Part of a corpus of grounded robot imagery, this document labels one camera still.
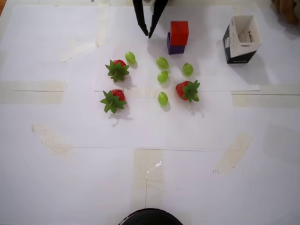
grape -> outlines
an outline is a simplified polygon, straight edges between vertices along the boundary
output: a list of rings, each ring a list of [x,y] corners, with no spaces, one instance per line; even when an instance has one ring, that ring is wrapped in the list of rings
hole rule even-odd
[[[166,105],[168,104],[168,96],[164,93],[164,92],[160,92],[159,96],[158,96],[158,102],[161,105]]]
[[[185,63],[184,65],[183,65],[183,72],[184,72],[184,74],[185,75],[187,75],[187,76],[191,76],[192,75],[192,73],[193,73],[193,67],[192,67],[192,65],[191,64],[189,64],[189,63]]]
[[[168,61],[163,58],[163,57],[159,57],[157,60],[156,60],[156,63],[158,65],[158,67],[162,68],[162,69],[168,69],[169,68],[169,63]]]
[[[169,72],[168,71],[163,71],[157,76],[157,80],[160,83],[165,83],[168,80],[169,77]]]
[[[135,63],[135,55],[132,52],[126,52],[125,59],[131,64]]]

strawberry leaves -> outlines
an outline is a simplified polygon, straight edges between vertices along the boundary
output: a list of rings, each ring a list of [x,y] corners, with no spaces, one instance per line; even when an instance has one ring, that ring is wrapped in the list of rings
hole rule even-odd
[[[197,89],[199,86],[200,83],[198,83],[198,81],[195,81],[194,83],[188,83],[188,85],[183,88],[184,95],[182,96],[182,98],[187,98],[190,103],[192,102],[192,100],[195,102],[199,102],[199,98],[197,96]]]
[[[127,104],[125,101],[120,101],[119,96],[114,96],[112,91],[110,90],[108,93],[103,91],[105,98],[102,99],[100,102],[105,104],[104,111],[107,113],[109,110],[112,113],[116,113],[117,109],[124,109],[124,105]]]
[[[108,75],[113,79],[116,83],[118,80],[124,81],[125,76],[129,74],[128,68],[129,65],[121,66],[121,63],[118,62],[114,64],[112,60],[109,61],[109,65],[105,65],[106,68],[109,70]]]

purple cube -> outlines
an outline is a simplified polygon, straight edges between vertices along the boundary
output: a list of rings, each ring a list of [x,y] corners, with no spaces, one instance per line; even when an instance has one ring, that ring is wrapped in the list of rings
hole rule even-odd
[[[170,33],[168,33],[167,46],[169,55],[184,53],[185,45],[170,45]]]

red block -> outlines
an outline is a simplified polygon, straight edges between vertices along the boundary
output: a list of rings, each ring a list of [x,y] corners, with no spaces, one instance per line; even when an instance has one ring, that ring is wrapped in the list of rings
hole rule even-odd
[[[171,45],[187,45],[188,43],[188,22],[171,21]]]

red strawberry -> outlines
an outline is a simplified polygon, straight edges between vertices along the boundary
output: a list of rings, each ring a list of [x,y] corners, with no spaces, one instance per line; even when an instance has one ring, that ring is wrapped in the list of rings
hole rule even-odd
[[[117,64],[117,63],[121,63],[121,66],[123,67],[123,66],[126,66],[126,63],[124,62],[124,61],[122,61],[122,60],[115,60],[114,61],[114,64]]]
[[[108,75],[116,83],[118,80],[124,81],[125,76],[129,74],[129,65],[126,65],[122,60],[109,61],[109,65],[105,65],[109,70]]]
[[[176,86],[177,94],[179,95],[180,98],[182,98],[184,100],[188,100],[188,98],[187,97],[183,98],[183,95],[184,95],[183,88],[186,87],[189,83],[191,83],[191,82],[190,81],[185,81],[183,83],[177,84],[177,86]]]
[[[112,94],[114,96],[119,96],[119,101],[125,101],[125,95],[122,90],[118,90],[118,89],[112,90]]]
[[[103,94],[105,98],[100,102],[105,104],[104,112],[106,113],[111,110],[115,114],[117,109],[124,109],[124,105],[127,104],[122,90],[110,90],[108,93],[103,91]]]
[[[198,81],[190,82],[185,81],[183,83],[179,83],[176,86],[177,94],[180,98],[183,100],[188,100],[189,102],[192,102],[192,100],[199,102],[199,98],[197,96],[197,89],[199,87],[200,83]]]

